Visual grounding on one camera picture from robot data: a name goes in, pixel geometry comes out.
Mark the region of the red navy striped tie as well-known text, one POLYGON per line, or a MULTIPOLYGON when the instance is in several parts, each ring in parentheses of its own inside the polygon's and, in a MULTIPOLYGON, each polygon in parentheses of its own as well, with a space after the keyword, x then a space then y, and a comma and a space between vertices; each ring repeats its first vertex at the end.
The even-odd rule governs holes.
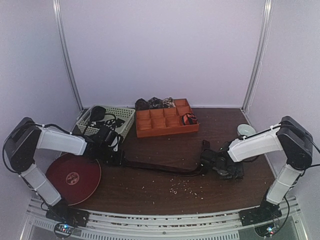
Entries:
POLYGON ((207 140, 165 137, 126 144, 118 152, 125 167, 193 177, 208 173, 209 163, 201 154, 209 148, 207 140))

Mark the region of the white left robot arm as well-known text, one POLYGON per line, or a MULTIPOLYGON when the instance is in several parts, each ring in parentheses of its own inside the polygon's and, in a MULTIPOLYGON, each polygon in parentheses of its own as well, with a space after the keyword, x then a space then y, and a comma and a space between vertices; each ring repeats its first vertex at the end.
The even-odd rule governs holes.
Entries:
POLYGON ((69 207, 87 200, 98 188, 101 164, 125 164, 122 136, 109 128, 86 136, 55 124, 24 117, 4 140, 2 159, 51 209, 61 222, 72 218, 69 207))

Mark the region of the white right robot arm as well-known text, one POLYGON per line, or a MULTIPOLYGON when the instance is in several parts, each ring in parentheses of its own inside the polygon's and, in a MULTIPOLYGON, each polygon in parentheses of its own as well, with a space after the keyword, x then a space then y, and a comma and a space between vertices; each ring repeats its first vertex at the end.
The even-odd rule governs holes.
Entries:
POLYGON ((279 123, 251 135, 241 135, 226 142, 210 158, 221 176, 243 176, 244 162, 258 156, 282 157, 274 182, 264 196, 265 203, 256 210, 259 220, 268 220, 300 176, 312 166, 314 141, 311 133, 293 117, 286 115, 279 123))

